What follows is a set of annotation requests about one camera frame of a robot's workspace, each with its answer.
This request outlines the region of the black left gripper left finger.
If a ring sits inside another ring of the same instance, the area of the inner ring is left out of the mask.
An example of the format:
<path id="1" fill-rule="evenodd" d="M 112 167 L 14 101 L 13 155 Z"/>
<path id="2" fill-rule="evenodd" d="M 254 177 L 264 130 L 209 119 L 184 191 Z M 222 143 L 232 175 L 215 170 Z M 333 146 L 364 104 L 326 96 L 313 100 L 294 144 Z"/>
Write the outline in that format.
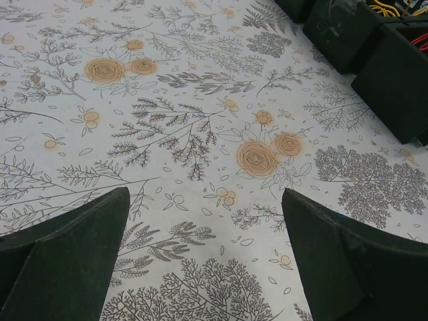
<path id="1" fill-rule="evenodd" d="M 1 238 L 2 320 L 99 320 L 126 227 L 128 188 Z"/>

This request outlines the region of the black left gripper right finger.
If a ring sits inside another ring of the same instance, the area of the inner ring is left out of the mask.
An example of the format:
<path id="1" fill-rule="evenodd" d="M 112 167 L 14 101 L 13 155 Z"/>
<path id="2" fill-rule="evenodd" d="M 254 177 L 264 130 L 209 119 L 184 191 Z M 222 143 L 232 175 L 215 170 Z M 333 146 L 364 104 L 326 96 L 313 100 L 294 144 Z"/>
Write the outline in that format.
<path id="1" fill-rule="evenodd" d="M 314 320 L 427 319 L 427 244 L 292 189 L 284 191 L 282 211 Z"/>

